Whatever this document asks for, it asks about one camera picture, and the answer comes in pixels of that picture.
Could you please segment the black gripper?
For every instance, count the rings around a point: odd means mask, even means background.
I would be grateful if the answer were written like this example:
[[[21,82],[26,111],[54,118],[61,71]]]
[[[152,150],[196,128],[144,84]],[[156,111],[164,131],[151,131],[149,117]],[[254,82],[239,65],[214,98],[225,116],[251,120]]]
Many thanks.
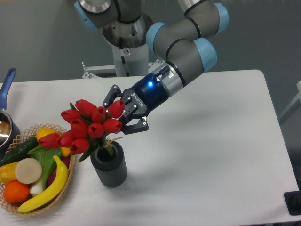
[[[132,119],[138,119],[133,125],[125,125],[121,131],[125,135],[144,132],[149,129],[145,116],[168,100],[169,94],[162,82],[157,80],[155,74],[150,73],[125,89],[122,93],[118,85],[112,85],[103,101],[104,107],[109,107],[116,98],[121,97],[125,103],[125,113],[119,119],[123,123],[129,123]]]

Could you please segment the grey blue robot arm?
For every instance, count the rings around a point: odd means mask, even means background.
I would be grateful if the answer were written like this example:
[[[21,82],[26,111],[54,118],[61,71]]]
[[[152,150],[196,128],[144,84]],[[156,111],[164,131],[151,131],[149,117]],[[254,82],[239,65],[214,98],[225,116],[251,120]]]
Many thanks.
[[[120,97],[122,132],[146,131],[146,117],[217,62],[208,37],[224,31],[229,14],[221,3],[181,0],[185,18],[173,25],[154,23],[138,0],[78,0],[75,9],[90,30],[102,29],[110,44],[116,75],[141,76],[132,87],[113,86],[103,105]]]

